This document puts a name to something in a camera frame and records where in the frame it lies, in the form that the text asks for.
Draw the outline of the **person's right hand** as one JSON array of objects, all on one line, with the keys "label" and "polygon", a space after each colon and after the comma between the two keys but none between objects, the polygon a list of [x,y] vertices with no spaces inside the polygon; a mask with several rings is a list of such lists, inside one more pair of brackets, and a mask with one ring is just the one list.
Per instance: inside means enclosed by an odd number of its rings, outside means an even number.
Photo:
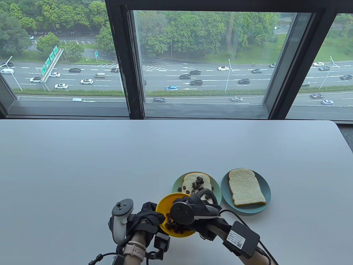
[{"label": "person's right hand", "polygon": [[210,204],[198,195],[177,198],[169,211],[170,218],[185,230],[196,231],[205,240],[228,235],[231,225],[220,216],[221,206]]}]

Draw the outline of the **person's left hand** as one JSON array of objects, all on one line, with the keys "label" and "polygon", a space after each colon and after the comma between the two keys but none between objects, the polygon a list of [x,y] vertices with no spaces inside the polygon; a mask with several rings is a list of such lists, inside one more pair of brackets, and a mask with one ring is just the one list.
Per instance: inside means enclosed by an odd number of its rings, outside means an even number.
[{"label": "person's left hand", "polygon": [[126,237],[132,239],[137,233],[142,233],[145,239],[145,246],[148,247],[153,237],[162,232],[160,225],[164,223],[165,216],[156,212],[157,204],[146,202],[142,205],[141,211],[128,218],[126,225]]}]

